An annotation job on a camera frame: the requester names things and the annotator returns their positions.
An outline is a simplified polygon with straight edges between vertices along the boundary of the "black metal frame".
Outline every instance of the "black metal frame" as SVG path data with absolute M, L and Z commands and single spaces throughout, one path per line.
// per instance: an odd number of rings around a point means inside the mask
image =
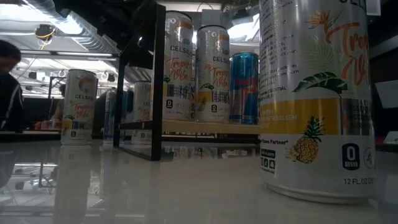
M 164 36 L 165 36 L 165 20 L 166 20 L 166 8 L 159 4 L 155 5 L 154 15 L 155 18 L 155 38 L 154 38 L 154 55 L 153 55 L 153 77 L 152 77 L 152 92 L 153 92 L 153 103 L 152 104 L 152 121 L 146 121 L 137 123 L 134 125 L 134 129 L 146 129 L 152 130 L 152 146 L 151 156 L 140 155 L 146 159 L 152 161 L 160 160 L 160 153 L 162 149 L 162 98 L 163 98 L 163 71 L 164 71 Z M 123 85 L 124 85 L 124 70 L 125 66 L 129 63 L 129 48 L 133 45 L 136 40 L 136 35 L 132 37 L 126 48 L 121 52 L 119 56 L 119 74 L 118 74 L 118 89 L 116 91 L 116 106 L 115 106 L 115 117 L 114 117 L 114 137 L 113 146 L 118 147 L 122 151 L 125 149 L 119 147 L 120 145 L 120 130 L 126 129 L 121 127 L 121 113 L 123 103 Z
M 130 53 L 129 49 L 138 38 L 133 36 L 124 51 L 120 54 L 118 90 L 116 92 L 116 113 L 114 117 L 114 139 L 113 146 L 119 150 L 151 160 L 159 161 L 162 152 L 162 142 L 207 142 L 207 143 L 239 143 L 239 144 L 259 144 L 258 135 L 254 134 L 235 134 L 227 138 L 185 138 L 183 136 L 163 136 L 162 135 L 162 113 L 163 113 L 163 75 L 164 75 L 164 36 L 165 36 L 165 7 L 156 4 L 155 7 L 155 38 L 153 55 L 153 77 L 152 77 L 152 121 L 133 122 L 121 124 L 122 102 L 123 102 L 123 81 L 124 67 L 132 60 L 126 58 Z M 135 64 L 134 66 L 145 67 L 144 64 Z M 150 155 L 139 151 L 120 147 L 121 130 L 151 130 L 152 145 L 150 146 Z
M 52 80 L 54 79 L 59 79 L 58 82 L 56 82 L 54 85 L 52 85 Z M 57 86 L 61 80 L 66 79 L 66 77 L 50 77 L 50 85 L 49 85 L 49 99 L 51 99 L 51 90 L 52 88 L 54 88 L 55 86 Z

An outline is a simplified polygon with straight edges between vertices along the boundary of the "glossy table surface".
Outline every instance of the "glossy table surface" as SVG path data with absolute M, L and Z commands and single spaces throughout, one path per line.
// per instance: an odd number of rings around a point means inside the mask
M 271 192 L 253 146 L 174 146 L 162 156 L 150 162 L 98 141 L 85 147 L 58 141 L 0 144 L 0 223 L 398 220 L 395 153 L 377 153 L 377 195 L 361 205 L 306 202 Z

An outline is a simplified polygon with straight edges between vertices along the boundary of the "exposed duct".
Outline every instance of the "exposed duct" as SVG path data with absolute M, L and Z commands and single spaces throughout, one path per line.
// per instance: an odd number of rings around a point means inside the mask
M 66 34 L 80 34 L 81 37 L 73 39 L 90 52 L 114 52 L 115 48 L 96 35 L 96 30 L 82 19 L 71 12 L 64 18 L 55 10 L 52 0 L 23 0 L 33 10 L 45 14 L 51 22 L 62 32 Z

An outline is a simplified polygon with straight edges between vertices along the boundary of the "dark jacket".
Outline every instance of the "dark jacket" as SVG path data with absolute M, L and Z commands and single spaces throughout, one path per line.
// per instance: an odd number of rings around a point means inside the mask
M 0 130 L 21 131 L 24 99 L 19 82 L 8 73 L 0 73 Z

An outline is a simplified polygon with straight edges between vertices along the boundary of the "palm leaf graphic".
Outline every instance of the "palm leaf graphic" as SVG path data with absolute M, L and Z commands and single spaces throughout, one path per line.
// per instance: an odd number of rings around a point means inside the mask
M 302 37 L 300 38 L 300 50 L 304 61 L 314 73 L 324 71 L 340 73 L 343 53 L 333 45 L 316 36 Z
M 325 88 L 334 91 L 337 94 L 341 94 L 343 90 L 347 90 L 347 83 L 338 78 L 334 73 L 331 72 L 321 72 L 313 76 L 304 78 L 293 90 L 293 92 L 300 92 L 309 88 Z
M 209 90 L 212 90 L 214 89 L 214 86 L 211 83 L 205 83 L 199 88 L 199 90 L 201 90 L 202 88 L 207 88 Z
M 169 82 L 171 79 L 167 76 L 163 76 L 163 82 Z
M 63 119 L 71 119 L 71 120 L 74 120 L 75 117 L 72 116 L 72 115 L 66 115 Z

